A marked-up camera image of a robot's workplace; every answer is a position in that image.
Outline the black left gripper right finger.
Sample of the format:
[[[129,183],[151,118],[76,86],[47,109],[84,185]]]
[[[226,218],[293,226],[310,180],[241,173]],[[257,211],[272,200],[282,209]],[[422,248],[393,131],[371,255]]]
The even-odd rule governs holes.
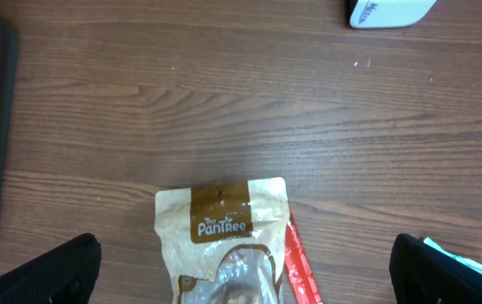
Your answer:
[[[389,272],[398,304],[482,304],[482,274],[425,245],[397,235]]]

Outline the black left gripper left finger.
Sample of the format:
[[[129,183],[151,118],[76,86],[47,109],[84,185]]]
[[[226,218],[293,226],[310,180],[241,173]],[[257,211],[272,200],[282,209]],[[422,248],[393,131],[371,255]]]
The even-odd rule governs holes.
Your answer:
[[[77,236],[0,276],[0,304],[87,304],[100,261],[95,236]]]

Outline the teal wipes packet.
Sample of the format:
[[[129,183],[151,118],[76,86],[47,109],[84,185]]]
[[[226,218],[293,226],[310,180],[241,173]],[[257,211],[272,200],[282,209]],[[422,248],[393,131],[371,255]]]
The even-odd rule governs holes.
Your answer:
[[[422,242],[437,250],[438,252],[448,256],[449,258],[452,258],[454,260],[456,260],[457,262],[469,267],[470,269],[476,271],[477,273],[479,274],[482,274],[482,263],[479,263],[473,259],[470,259],[470,258],[466,258],[466,257],[463,257],[463,256],[459,256],[459,255],[456,255],[454,253],[451,253],[447,250],[445,250],[444,248],[442,248],[439,244],[437,244],[435,241],[433,241],[431,238],[429,237],[425,237]]]

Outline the red stick sachet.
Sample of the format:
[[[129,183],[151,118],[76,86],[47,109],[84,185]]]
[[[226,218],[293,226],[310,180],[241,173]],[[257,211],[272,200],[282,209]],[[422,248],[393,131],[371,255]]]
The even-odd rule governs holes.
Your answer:
[[[322,304],[322,297],[317,288],[293,214],[290,214],[285,232],[284,265],[297,303]]]

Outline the brown snack pouch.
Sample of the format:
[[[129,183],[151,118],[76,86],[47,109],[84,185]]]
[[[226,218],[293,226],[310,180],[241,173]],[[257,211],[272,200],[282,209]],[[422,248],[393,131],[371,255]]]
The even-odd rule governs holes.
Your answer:
[[[281,177],[157,192],[154,230],[173,302],[282,302],[289,217]]]

